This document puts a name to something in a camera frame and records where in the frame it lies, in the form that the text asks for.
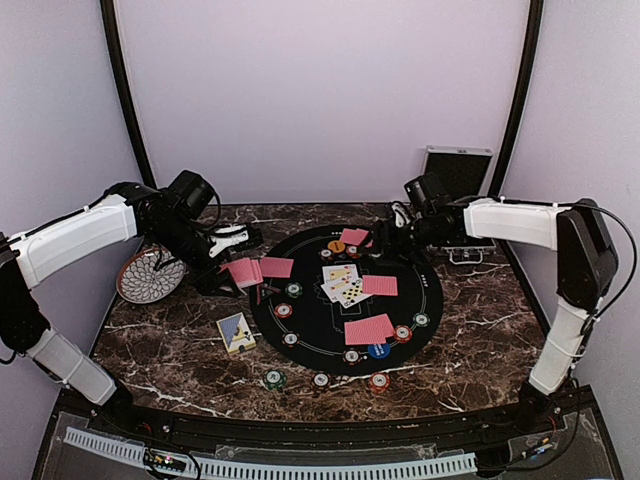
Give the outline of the dealt card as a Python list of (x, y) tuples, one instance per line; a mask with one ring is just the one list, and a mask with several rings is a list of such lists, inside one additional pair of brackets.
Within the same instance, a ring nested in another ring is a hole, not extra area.
[(263, 257), (259, 261), (262, 276), (265, 278), (289, 278), (294, 260), (289, 258)]
[(369, 235), (365, 229), (344, 228), (339, 240), (345, 245), (360, 246)]
[(384, 344), (393, 337), (395, 328), (387, 314), (350, 321), (344, 324), (346, 345)]

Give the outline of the red back card deck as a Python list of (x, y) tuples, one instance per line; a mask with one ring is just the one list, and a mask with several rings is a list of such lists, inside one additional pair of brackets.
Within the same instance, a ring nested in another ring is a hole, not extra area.
[(246, 288), (263, 282), (263, 275), (258, 260), (242, 258), (221, 265), (221, 270), (228, 270), (239, 288)]

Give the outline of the red 5 chips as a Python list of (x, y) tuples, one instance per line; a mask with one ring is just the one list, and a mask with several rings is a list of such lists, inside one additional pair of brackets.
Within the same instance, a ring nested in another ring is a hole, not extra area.
[(408, 343), (413, 336), (413, 331), (406, 325), (398, 325), (394, 330), (394, 339), (399, 343)]
[(280, 303), (274, 307), (273, 311), (277, 318), (286, 319), (293, 314), (293, 307), (288, 303)]
[(351, 258), (360, 258), (361, 257), (361, 253), (359, 252), (358, 247), (355, 246), (355, 245), (349, 245), (346, 248), (346, 253)]

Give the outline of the orange big blind button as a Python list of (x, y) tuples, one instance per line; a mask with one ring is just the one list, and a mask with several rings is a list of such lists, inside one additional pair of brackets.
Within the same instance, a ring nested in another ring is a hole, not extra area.
[(339, 240), (334, 240), (328, 243), (327, 248), (333, 253), (340, 254), (345, 251), (346, 245)]

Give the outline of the green chips mat edge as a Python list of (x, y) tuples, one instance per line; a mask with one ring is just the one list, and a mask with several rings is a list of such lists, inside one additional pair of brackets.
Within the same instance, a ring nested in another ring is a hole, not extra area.
[(418, 327), (427, 327), (430, 324), (430, 318), (426, 313), (416, 313), (413, 321)]

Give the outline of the two of hearts card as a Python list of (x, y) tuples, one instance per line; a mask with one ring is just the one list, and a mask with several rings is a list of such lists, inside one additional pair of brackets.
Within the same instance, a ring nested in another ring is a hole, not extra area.
[(322, 273), (325, 283), (344, 278), (353, 279), (358, 275), (357, 268), (354, 264), (324, 266)]

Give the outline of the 100 chips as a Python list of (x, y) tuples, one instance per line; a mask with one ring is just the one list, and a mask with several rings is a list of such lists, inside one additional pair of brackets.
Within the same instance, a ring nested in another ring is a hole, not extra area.
[(349, 349), (343, 352), (342, 358), (347, 365), (353, 366), (361, 361), (362, 356), (357, 350)]
[(322, 249), (318, 252), (319, 258), (327, 263), (333, 260), (333, 252), (329, 249)]

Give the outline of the green chips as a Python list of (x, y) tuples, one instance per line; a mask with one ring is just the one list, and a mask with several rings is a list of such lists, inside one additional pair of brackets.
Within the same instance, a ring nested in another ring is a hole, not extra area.
[(290, 298), (299, 298), (303, 294), (303, 287), (298, 282), (291, 282), (286, 286), (285, 293)]

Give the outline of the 100 chips mat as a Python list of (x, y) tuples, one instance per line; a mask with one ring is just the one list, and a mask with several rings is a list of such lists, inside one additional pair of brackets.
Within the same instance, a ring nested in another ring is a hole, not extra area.
[(299, 343), (299, 336), (294, 332), (283, 335), (282, 343), (288, 348), (294, 348)]

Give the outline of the red 5 chip stack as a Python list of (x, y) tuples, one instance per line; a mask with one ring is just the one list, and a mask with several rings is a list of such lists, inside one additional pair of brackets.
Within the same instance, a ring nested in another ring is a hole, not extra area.
[(376, 372), (368, 379), (369, 388), (374, 394), (382, 394), (386, 392), (389, 389), (390, 384), (390, 376), (384, 372)]

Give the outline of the green chip stack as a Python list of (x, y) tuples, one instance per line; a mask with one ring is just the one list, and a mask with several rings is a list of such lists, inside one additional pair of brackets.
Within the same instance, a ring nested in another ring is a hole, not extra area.
[(282, 390), (287, 383), (287, 376), (281, 370), (268, 370), (264, 375), (264, 383), (268, 390)]

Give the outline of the black orange 100 chip stack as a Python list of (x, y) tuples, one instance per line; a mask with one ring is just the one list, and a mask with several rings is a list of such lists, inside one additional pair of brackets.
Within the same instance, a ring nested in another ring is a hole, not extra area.
[(327, 389), (330, 383), (331, 377), (325, 372), (318, 372), (311, 379), (311, 386), (317, 390)]

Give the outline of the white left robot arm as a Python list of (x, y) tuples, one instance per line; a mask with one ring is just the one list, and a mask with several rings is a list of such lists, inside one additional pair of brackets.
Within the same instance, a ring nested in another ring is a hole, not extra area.
[(63, 384), (102, 407), (101, 417), (120, 436), (141, 427), (128, 390), (41, 313), (34, 288), (54, 273), (110, 245), (140, 237), (165, 248), (196, 275), (205, 296), (236, 297), (240, 290), (222, 268), (231, 251), (261, 244), (250, 224), (215, 226), (198, 218), (215, 189), (200, 175), (184, 170), (167, 187), (134, 182), (108, 188), (95, 202), (31, 231), (1, 239), (1, 341), (25, 355)]

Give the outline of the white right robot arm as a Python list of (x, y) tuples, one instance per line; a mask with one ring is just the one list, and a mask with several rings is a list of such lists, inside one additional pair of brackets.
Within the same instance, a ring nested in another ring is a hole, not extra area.
[(416, 255), (428, 245), (452, 239), (495, 239), (555, 252), (557, 310), (529, 385), (545, 396), (555, 393), (580, 357), (602, 302), (619, 267), (603, 218), (589, 198), (574, 203), (526, 202), (505, 197), (467, 196), (454, 200), (437, 175), (407, 182), (411, 202), (391, 210), (371, 235), (370, 251)]

